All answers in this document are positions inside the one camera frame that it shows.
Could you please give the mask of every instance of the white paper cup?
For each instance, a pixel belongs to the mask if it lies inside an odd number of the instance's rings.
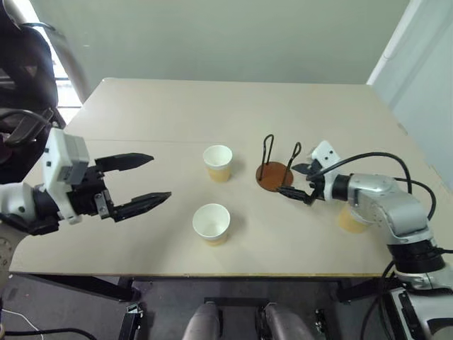
[[[203,205],[193,215],[193,229],[211,245],[218,245],[227,240],[230,222],[228,210],[220,204]]]
[[[233,152],[224,145],[212,145],[203,152],[207,172],[215,182],[226,182],[231,175]]]

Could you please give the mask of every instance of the wire handle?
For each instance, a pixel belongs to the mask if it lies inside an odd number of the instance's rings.
[[[259,181],[261,181],[261,179],[263,179],[264,160],[266,159],[266,152],[267,152],[266,144],[267,144],[269,138],[270,138],[270,148],[269,148],[268,160],[266,161],[266,165],[269,164],[270,153],[272,152],[272,146],[274,145],[274,135],[271,133],[270,135],[267,135],[265,137],[265,139],[263,140],[263,160],[261,161],[260,177],[258,178]]]
[[[289,159],[288,165],[286,166],[286,171],[285,171],[285,175],[283,176],[282,186],[285,185],[286,177],[288,175],[289,169],[291,169],[292,161],[294,161],[294,158],[299,156],[301,150],[302,150],[302,145],[300,144],[300,142],[297,142],[296,145],[294,146],[294,150],[292,150],[292,155],[291,155],[291,158]]]

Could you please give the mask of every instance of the white table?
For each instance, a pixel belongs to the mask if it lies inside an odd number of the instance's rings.
[[[148,192],[173,195],[147,214],[115,224],[85,217],[83,223],[42,237],[27,237],[11,265],[15,272],[133,276],[375,276],[390,255],[368,228],[351,234],[337,226],[342,202],[312,207],[258,186],[263,138],[275,134],[272,159],[294,164],[327,139],[340,156],[384,150],[402,157],[414,179],[437,194],[432,219],[441,247],[453,247],[452,194],[425,162],[394,116],[366,85],[264,84],[208,81],[106,79],[67,132],[85,137],[91,158],[143,152],[156,159],[138,169],[107,174],[116,204]],[[209,180],[203,150],[233,149],[234,174]],[[366,159],[343,171],[402,176],[390,159]],[[27,178],[41,182],[38,164]],[[307,188],[304,177],[294,184]],[[429,196],[414,188],[427,211]],[[231,235],[209,246],[192,230],[205,203],[231,212]]]

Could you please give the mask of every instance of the white wall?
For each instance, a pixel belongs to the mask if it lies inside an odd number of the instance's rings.
[[[422,0],[373,87],[453,188],[453,1]]]
[[[365,83],[408,0],[32,3],[93,89],[104,77]]]

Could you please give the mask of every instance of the floor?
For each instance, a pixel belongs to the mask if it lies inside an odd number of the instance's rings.
[[[332,339],[358,339],[369,300],[339,304],[331,299],[335,283],[295,281],[218,281],[158,280],[136,282],[146,317],[137,340],[179,340],[193,312],[207,296],[267,298],[297,312],[313,329],[315,339],[325,339],[314,328],[314,310],[323,308]],[[4,293],[4,309],[24,314],[37,328],[76,327],[92,333],[98,340],[118,339],[126,306],[101,297],[67,290],[40,281],[12,276]],[[253,308],[226,307],[223,340],[256,339]],[[19,316],[2,314],[7,330],[31,330]],[[376,316],[371,318],[366,339],[383,339]],[[18,337],[6,337],[17,340]],[[40,339],[25,336],[25,340]],[[82,340],[78,334],[45,335],[45,339]]]

